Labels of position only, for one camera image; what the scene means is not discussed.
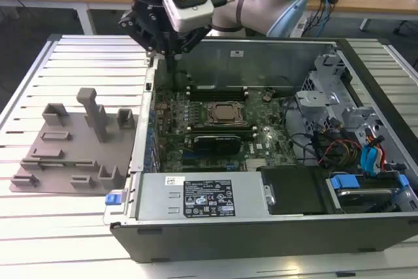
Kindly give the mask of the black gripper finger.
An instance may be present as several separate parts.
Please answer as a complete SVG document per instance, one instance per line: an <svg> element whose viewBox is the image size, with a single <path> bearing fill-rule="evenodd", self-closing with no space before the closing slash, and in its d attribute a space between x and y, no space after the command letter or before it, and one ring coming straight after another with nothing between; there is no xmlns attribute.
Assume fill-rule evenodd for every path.
<svg viewBox="0 0 418 279"><path fill-rule="evenodd" d="M205 36L209 34L211 30L212 26L205 25L198 29L194 29L186 34L180 35L178 37L178 53L182 54L189 53L190 51L192 51L192 49L194 49L194 47L196 47L196 45L198 45L203 40L203 38L205 38Z"/></svg>
<svg viewBox="0 0 418 279"><path fill-rule="evenodd" d="M147 28L147 25L143 23L136 12L132 10L124 12L118 25L128 36L148 52L156 49L157 46L153 32Z"/></svg>

